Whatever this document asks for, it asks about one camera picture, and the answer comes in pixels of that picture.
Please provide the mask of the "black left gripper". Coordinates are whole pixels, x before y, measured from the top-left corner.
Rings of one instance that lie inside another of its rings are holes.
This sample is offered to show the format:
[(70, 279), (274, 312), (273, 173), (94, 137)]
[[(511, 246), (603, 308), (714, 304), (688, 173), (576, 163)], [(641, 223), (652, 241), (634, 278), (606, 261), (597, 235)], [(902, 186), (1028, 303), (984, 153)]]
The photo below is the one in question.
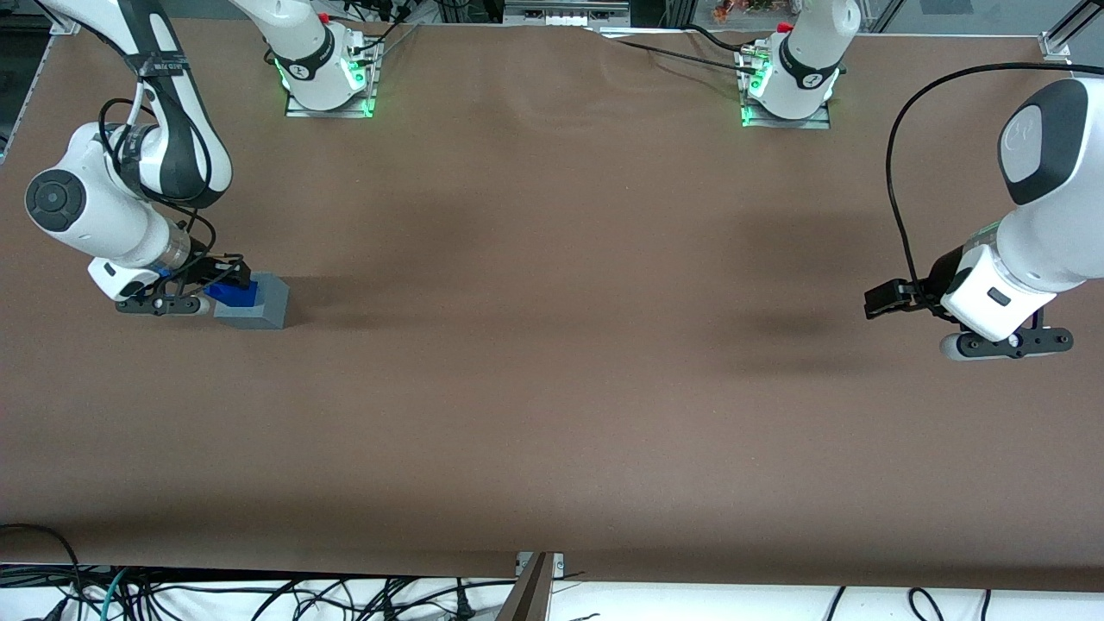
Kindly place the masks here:
[(927, 310), (942, 319), (969, 318), (969, 307), (966, 304), (970, 298), (960, 288), (985, 257), (985, 245), (970, 250), (958, 245), (935, 260), (927, 278), (888, 280), (887, 283), (867, 290), (866, 319), (872, 322), (899, 310)]

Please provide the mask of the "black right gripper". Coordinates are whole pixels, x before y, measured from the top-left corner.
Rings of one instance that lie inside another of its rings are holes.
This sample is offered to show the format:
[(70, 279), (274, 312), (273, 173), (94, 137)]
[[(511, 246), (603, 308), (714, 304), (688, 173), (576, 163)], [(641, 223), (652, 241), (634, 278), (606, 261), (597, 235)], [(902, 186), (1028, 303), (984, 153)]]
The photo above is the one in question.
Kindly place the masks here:
[(232, 288), (246, 291), (251, 287), (251, 269), (244, 260), (217, 260), (213, 262), (209, 253), (193, 253), (179, 269), (179, 291), (205, 282), (210, 273), (210, 286), (226, 280)]

